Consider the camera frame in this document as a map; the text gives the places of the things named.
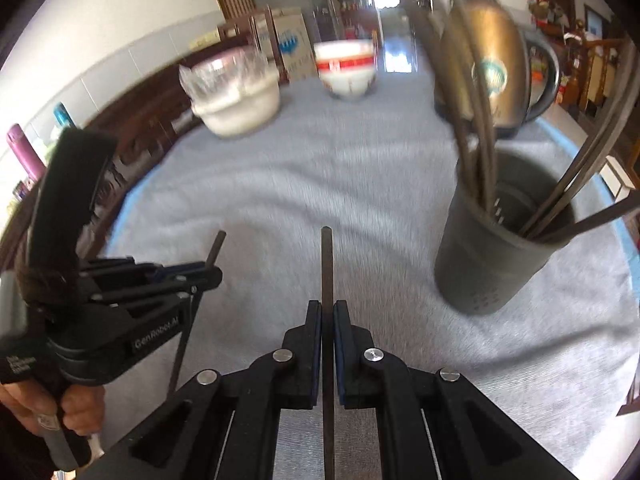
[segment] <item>table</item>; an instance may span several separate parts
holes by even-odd
[[[389,74],[360,102],[318,80],[282,88],[261,131],[223,140],[193,130],[130,195],[110,256],[177,264],[206,257],[218,229],[224,279],[202,301],[180,383],[213,367],[247,367],[276,349],[320,297],[320,229],[334,229],[335,297],[380,348],[411,367],[460,370],[571,468],[614,416],[636,370],[640,322],[611,226],[573,240],[502,310],[447,306],[433,262],[455,186],[449,126],[433,81]],[[500,147],[560,176],[569,163],[539,123]],[[595,184],[578,217],[601,208]],[[162,403],[177,340],[107,388],[108,446]],[[379,476],[373,412],[337,409],[338,478]],[[321,411],[283,412],[275,478],[322,478]]]

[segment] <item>red striped bowl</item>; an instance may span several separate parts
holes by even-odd
[[[371,40],[325,41],[314,45],[318,75],[333,94],[356,98],[376,79],[376,51]]]

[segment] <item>blue bottle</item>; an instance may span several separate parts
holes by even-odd
[[[66,111],[65,105],[62,103],[58,103],[56,107],[53,108],[53,116],[56,118],[56,121],[61,128],[66,128],[68,126],[71,128],[76,127],[74,122],[71,120],[69,112]]]

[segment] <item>metal screw head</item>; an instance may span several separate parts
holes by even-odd
[[[364,351],[364,358],[367,361],[380,361],[385,356],[385,353],[380,348],[369,348]]]
[[[273,360],[279,363],[285,363],[293,357],[293,352],[286,348],[280,348],[273,353]]]
[[[460,378],[460,372],[455,371],[453,368],[444,367],[440,370],[440,378],[447,383],[455,383]]]
[[[205,385],[205,384],[215,383],[217,378],[218,378],[218,374],[215,373],[213,370],[203,370],[197,375],[196,380],[200,384]]]

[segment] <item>gold kettle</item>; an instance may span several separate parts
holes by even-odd
[[[518,28],[498,0],[464,0],[464,6],[482,59],[496,136],[512,136],[523,123],[538,117],[554,102],[560,79],[558,56],[541,34]],[[463,37],[460,19],[454,14],[447,20],[442,35],[444,52],[452,52],[451,43],[460,37]],[[532,46],[548,58],[548,75],[540,98],[529,106],[529,49]],[[476,76],[476,67],[468,48],[465,48],[464,55],[467,65],[471,67],[472,75]],[[451,54],[447,57],[446,63],[447,73],[453,79],[454,88],[458,92],[462,117],[472,121],[473,111],[458,63]],[[447,118],[444,99],[438,85],[434,89],[434,106],[437,113]]]

